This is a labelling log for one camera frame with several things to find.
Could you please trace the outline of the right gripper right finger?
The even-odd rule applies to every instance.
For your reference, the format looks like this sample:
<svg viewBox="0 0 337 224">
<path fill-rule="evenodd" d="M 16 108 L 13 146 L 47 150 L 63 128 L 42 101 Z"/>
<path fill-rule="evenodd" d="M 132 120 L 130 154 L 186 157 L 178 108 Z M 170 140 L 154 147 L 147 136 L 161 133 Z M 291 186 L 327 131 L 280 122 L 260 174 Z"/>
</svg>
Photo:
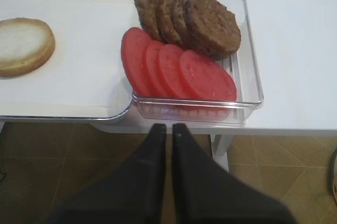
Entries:
<svg viewBox="0 0 337 224">
<path fill-rule="evenodd" d="M 177 223 L 296 223 L 288 208 L 221 168 L 185 124 L 173 125 Z"/>
</svg>

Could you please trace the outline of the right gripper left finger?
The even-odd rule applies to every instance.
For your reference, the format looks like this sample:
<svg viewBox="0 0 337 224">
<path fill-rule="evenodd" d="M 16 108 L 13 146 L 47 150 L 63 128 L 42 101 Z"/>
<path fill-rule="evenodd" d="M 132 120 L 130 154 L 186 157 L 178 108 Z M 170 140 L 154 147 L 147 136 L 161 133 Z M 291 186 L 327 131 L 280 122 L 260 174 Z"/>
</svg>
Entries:
<svg viewBox="0 0 337 224">
<path fill-rule="evenodd" d="M 166 126 L 154 124 L 121 165 L 63 201 L 44 223 L 160 223 Z"/>
</svg>

